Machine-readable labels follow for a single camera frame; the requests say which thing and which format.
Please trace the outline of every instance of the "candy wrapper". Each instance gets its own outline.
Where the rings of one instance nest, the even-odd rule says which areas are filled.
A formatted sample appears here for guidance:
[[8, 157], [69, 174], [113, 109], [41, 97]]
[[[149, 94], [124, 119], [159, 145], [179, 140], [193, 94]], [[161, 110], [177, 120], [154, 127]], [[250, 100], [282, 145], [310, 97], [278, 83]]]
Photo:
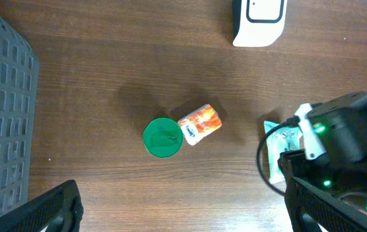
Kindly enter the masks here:
[[210, 104], [195, 110], [178, 121], [186, 141], [194, 146], [222, 126], [221, 119]]
[[[275, 122], [265, 121], [265, 133], [278, 126]], [[282, 171], [278, 167], [279, 154], [284, 151], [294, 151], [299, 149], [299, 140], [302, 137], [299, 128], [281, 128], [275, 131], [268, 139], [268, 162], [269, 162], [269, 182], [275, 184], [285, 180]]]

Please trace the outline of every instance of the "robotic hand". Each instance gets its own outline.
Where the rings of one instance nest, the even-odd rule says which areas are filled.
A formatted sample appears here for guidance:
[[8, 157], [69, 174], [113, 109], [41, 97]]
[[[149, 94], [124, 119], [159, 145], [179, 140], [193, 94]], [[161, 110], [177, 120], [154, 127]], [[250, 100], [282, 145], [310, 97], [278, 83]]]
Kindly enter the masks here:
[[304, 104], [296, 116], [269, 131], [299, 126], [304, 150], [281, 153], [285, 195], [294, 231], [367, 231], [367, 92], [352, 93], [323, 104]]

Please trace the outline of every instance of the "plastic crate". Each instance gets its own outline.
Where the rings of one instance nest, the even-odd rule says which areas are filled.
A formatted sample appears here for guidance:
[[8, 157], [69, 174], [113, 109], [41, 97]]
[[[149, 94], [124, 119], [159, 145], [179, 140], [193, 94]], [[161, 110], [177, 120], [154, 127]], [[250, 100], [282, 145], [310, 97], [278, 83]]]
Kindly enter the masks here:
[[27, 201], [39, 62], [0, 17], [0, 216]]

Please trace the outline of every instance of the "green cup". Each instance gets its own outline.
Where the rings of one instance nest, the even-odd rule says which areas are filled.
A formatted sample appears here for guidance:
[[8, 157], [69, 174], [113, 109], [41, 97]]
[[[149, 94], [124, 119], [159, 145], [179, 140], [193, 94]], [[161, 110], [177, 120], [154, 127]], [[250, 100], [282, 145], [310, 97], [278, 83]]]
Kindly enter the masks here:
[[169, 158], [181, 149], [184, 135], [174, 120], [160, 118], [147, 125], [143, 141], [150, 154], [158, 158]]

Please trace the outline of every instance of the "white and teal package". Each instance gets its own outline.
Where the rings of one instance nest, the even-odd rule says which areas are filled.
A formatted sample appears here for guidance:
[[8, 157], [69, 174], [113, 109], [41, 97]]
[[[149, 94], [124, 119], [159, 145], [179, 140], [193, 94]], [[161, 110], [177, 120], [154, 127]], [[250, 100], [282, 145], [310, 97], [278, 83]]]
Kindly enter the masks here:
[[[265, 133], [278, 126], [275, 122], [264, 121], [263, 122]], [[281, 128], [275, 131], [268, 139], [268, 161], [269, 161], [269, 182], [275, 184], [283, 181], [284, 175], [278, 167], [279, 154], [284, 151], [293, 151], [299, 149], [299, 140], [302, 137], [302, 133], [299, 128]]]

